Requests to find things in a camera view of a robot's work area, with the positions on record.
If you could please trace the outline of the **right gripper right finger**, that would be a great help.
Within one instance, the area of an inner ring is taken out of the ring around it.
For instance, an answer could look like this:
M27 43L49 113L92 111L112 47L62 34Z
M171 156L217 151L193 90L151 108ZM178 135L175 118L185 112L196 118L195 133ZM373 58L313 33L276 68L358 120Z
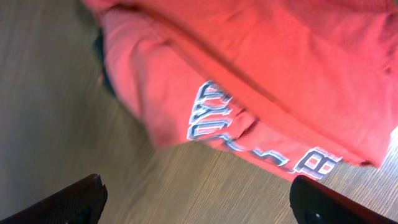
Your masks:
M289 200L299 224L397 224L304 175L292 182Z

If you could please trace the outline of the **orange t-shirt white print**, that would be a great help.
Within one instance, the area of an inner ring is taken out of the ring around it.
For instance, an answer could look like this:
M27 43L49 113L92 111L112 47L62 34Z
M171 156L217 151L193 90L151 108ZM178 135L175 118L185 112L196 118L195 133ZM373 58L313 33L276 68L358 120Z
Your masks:
M158 147L198 141L292 180L381 167L397 2L86 0L104 77Z

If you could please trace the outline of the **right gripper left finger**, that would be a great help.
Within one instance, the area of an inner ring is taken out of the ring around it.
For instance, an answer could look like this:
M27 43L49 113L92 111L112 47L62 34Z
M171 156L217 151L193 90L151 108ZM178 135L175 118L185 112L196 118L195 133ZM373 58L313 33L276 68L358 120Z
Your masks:
M1 220L1 224L97 224L107 199L100 175L91 174Z

